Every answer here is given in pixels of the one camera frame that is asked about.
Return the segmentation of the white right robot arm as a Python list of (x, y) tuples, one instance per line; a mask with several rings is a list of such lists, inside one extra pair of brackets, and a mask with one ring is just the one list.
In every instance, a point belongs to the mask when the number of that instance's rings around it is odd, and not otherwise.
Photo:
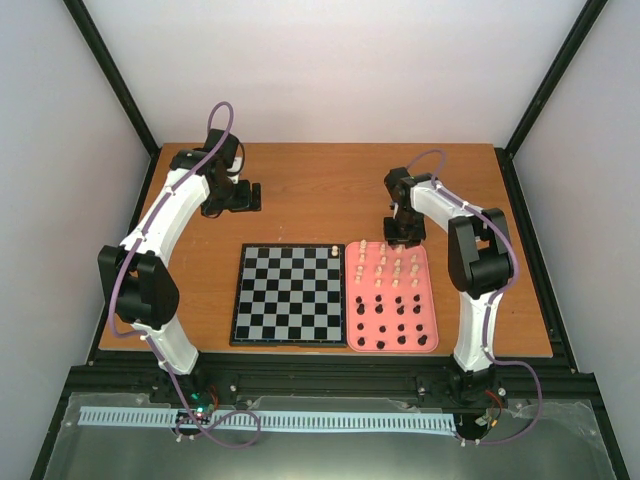
[(414, 177), (404, 167), (390, 170), (384, 185), (393, 211), (383, 221), (389, 245), (420, 245), (426, 239), (426, 219), (447, 234), (449, 278), (460, 298), (458, 340), (448, 368), (447, 394), (459, 405), (479, 401), (495, 385), (497, 309), (509, 282), (518, 274), (506, 216), (498, 208), (482, 209), (461, 199), (430, 174)]

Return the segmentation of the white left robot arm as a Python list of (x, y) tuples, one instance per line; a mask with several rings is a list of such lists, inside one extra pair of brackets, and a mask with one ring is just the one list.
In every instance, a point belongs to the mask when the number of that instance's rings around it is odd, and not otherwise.
[(112, 335), (135, 336), (147, 343), (158, 366), (175, 375), (174, 392), (190, 403), (206, 395), (208, 378), (195, 369), (199, 352), (178, 318), (180, 294), (168, 266), (194, 213), (217, 200), (218, 185), (228, 186), (231, 193), (252, 193), (250, 182), (240, 178), (245, 146), (238, 143), (230, 152), (222, 159), (202, 149), (180, 151), (138, 225), (118, 246), (106, 245), (98, 255)]

